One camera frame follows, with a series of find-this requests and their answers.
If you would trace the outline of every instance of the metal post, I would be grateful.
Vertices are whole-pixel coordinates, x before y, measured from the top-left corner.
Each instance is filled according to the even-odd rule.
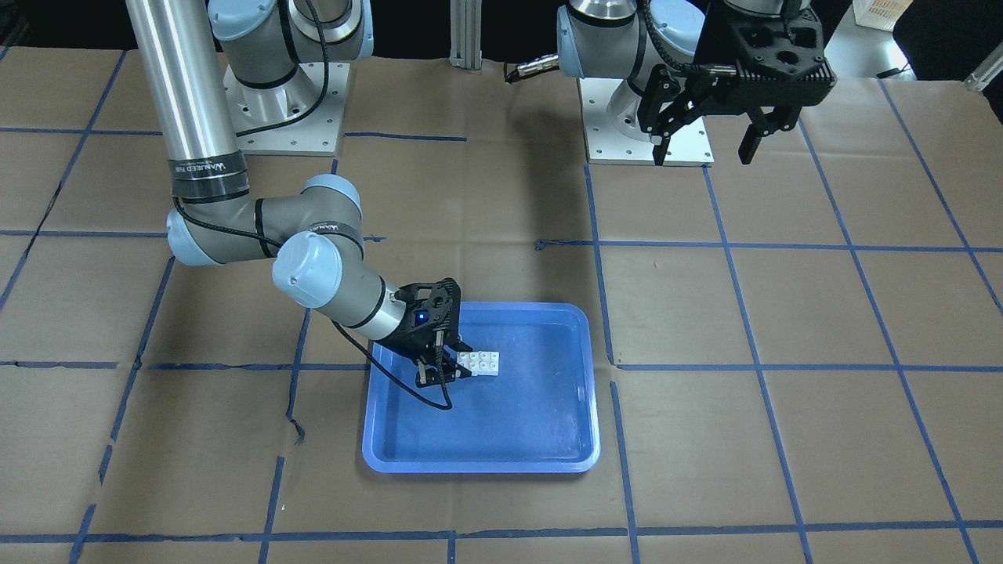
[[[449,64],[480,70],[480,0],[450,0],[452,50]]]
[[[201,0],[126,0],[146,81],[173,161],[237,153]]]
[[[1001,70],[1003,70],[1003,43],[997,45],[986,60],[965,78],[965,87],[976,92],[982,91]]]

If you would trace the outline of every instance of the white lego block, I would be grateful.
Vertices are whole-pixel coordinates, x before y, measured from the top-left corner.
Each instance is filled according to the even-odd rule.
[[[492,350],[456,353],[456,363],[469,370],[474,376],[498,375],[498,358],[497,351]]]

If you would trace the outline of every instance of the metal base plate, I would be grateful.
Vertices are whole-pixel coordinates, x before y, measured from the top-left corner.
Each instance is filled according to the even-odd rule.
[[[619,78],[580,78],[578,81],[589,163],[653,167],[651,152],[654,146],[618,131],[606,111],[613,91],[621,82]],[[713,162],[710,138],[700,117],[672,135],[664,166],[706,167]]]
[[[303,63],[300,66],[319,91],[324,82],[324,63]],[[237,145],[245,155],[337,156],[342,117],[345,114],[345,98],[348,95],[349,64],[332,62],[328,64],[328,69],[327,93],[317,109],[306,119],[292,125],[237,137]],[[227,88],[227,105],[234,129],[243,131],[261,125],[251,122],[244,115],[237,99],[239,83],[230,68],[227,68],[223,85]]]

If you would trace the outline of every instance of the blue plastic tray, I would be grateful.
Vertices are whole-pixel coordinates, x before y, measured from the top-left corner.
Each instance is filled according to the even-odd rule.
[[[370,368],[362,455],[391,474],[581,473],[599,460],[589,324],[570,304],[463,302],[459,332],[500,352],[497,376],[449,384],[453,408],[422,404]],[[414,384],[414,364],[380,345],[377,360]],[[442,402],[438,386],[420,393]]]

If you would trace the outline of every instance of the robotic arm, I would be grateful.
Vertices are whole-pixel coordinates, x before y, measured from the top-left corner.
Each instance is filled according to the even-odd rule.
[[[558,67],[624,79],[611,100],[614,122],[650,140],[656,165],[672,135],[697,118],[747,114],[738,151],[747,165],[763,137],[793,128],[800,109],[835,85],[809,2],[714,0],[705,16],[686,0],[570,0],[558,11],[558,53],[506,80]]]
[[[337,3],[330,2],[321,11]],[[340,3],[344,8],[346,2]],[[223,17],[226,6],[222,4],[234,3],[211,5],[210,11],[217,9],[218,36],[221,28],[232,31],[227,26],[234,27]],[[275,1],[239,4],[236,12],[226,13],[236,13],[241,26],[251,30],[245,35],[227,35],[224,45],[235,49],[232,65],[242,84],[260,93],[296,80],[301,71],[295,61],[300,55],[292,51],[308,52],[309,34],[302,33],[303,28],[280,25]],[[333,33],[335,41],[341,41],[336,46],[349,49],[353,56],[359,54],[361,47],[350,44],[353,32],[338,31],[343,24],[337,19],[324,24],[325,28],[319,24],[323,17],[313,3],[306,0],[305,5],[316,16],[311,21],[316,24],[315,49],[319,33]],[[249,15],[249,6],[262,14]],[[342,326],[354,329],[414,361],[420,385],[439,384],[445,392],[446,382],[470,375],[444,350],[470,350],[457,332],[459,286],[444,279],[398,288],[369,269],[363,263],[362,206],[350,182],[319,175],[307,181],[298,196],[257,200],[251,196],[247,165],[227,111],[210,18],[202,0],[127,0],[127,7],[168,147],[175,202],[168,216],[168,242],[178,260],[206,266],[277,257],[272,279],[280,290],[331,318],[339,330],[343,331]],[[287,42],[282,39],[283,29],[303,36]],[[277,62],[259,58],[251,64],[246,55],[262,42],[265,47],[281,42]],[[320,48],[326,51],[327,45],[320,44]],[[277,86],[277,80],[285,82]],[[282,119],[291,111],[287,97],[261,95],[259,99],[262,103],[257,107],[263,115]],[[442,408],[451,405],[445,397],[446,404],[439,405]]]

